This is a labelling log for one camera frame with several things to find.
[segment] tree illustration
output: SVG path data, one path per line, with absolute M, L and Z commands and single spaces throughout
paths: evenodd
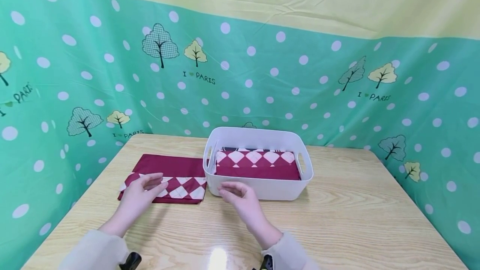
M 107 122 L 118 124 L 122 128 L 122 124 L 130 121 L 130 117 L 119 111 L 113 111 L 108 117 Z
M 195 61 L 196 66 L 198 67 L 198 62 L 205 63 L 207 61 L 207 56 L 203 53 L 202 46 L 200 46 L 197 40 L 193 42 L 185 49 L 184 55 Z
M 170 38 L 170 33 L 164 30 L 160 23 L 153 26 L 152 31 L 142 41 L 142 50 L 153 58 L 160 58 L 161 67 L 163 60 L 179 56 L 177 45 Z
M 378 146 L 388 152 L 388 155 L 385 157 L 385 160 L 388 160 L 389 157 L 392 157 L 400 162 L 405 159 L 405 136 L 397 135 L 397 137 L 388 137 L 383 139 L 378 143 Z
M 2 73 L 7 72 L 8 68 L 10 68 L 10 60 L 5 54 L 5 52 L 0 51 L 0 78 L 3 80 L 3 83 L 8 86 L 8 82 L 2 76 Z
M 341 85 L 345 85 L 342 91 L 345 91 L 347 85 L 349 83 L 354 83 L 355 81 L 361 80 L 363 78 L 363 74 L 365 73 L 365 65 L 366 56 L 359 59 L 355 65 L 353 65 L 347 72 L 345 72 L 342 77 L 338 80 L 338 83 Z
M 103 122 L 103 119 L 100 115 L 94 114 L 90 110 L 76 107 L 73 109 L 72 118 L 70 118 L 70 121 L 68 122 L 68 135 L 79 135 L 86 131 L 88 137 L 91 137 L 92 134 L 90 133 L 90 130 L 97 127 L 101 122 Z
M 391 62 L 388 62 L 382 67 L 370 72 L 370 74 L 368 75 L 368 79 L 378 82 L 375 89 L 378 89 L 380 83 L 395 83 L 395 81 L 397 80 L 397 74 L 395 74 L 395 67 L 393 67 Z
M 405 167 L 405 172 L 407 173 L 407 176 L 405 176 L 405 179 L 407 177 L 410 177 L 414 182 L 419 182 L 420 180 L 420 163 L 418 162 L 406 162 L 404 164 Z

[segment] person's left hand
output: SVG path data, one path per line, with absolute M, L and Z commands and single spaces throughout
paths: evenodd
M 143 175 L 123 191 L 119 207 L 113 216 L 99 230 L 122 238 L 130 226 L 150 206 L 158 194 L 163 192 L 168 182 L 162 182 L 163 173 Z

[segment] wooden table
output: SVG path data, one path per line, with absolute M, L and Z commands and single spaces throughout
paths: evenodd
M 143 153 L 202 157 L 206 139 L 134 135 L 24 269 L 56 269 L 115 211 L 120 184 Z M 309 146 L 315 177 L 292 202 L 262 202 L 322 269 L 467 269 L 382 163 L 367 150 Z M 209 192 L 199 205 L 153 204 L 127 233 L 139 269 L 250 270 L 259 245 Z

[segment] hand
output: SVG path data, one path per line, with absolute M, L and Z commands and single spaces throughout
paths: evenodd
M 223 200 L 233 205 L 263 250 L 278 243 L 283 233 L 268 222 L 252 188 L 242 182 L 223 182 L 218 190 Z
M 119 207 L 113 216 L 99 230 L 109 235 L 123 238 L 127 230 L 150 206 L 158 194 L 163 192 L 168 182 L 162 182 L 163 173 L 141 176 L 123 191 Z

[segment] folded cloth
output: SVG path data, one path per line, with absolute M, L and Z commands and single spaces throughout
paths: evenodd
M 291 151 L 224 147 L 215 156 L 216 175 L 300 180 L 295 156 Z
M 121 200 L 123 191 L 136 179 L 150 173 L 163 172 L 163 182 L 168 187 L 157 195 L 153 203 L 190 203 L 203 200 L 206 189 L 203 160 L 192 157 L 174 157 L 154 154 L 143 154 L 120 187 Z

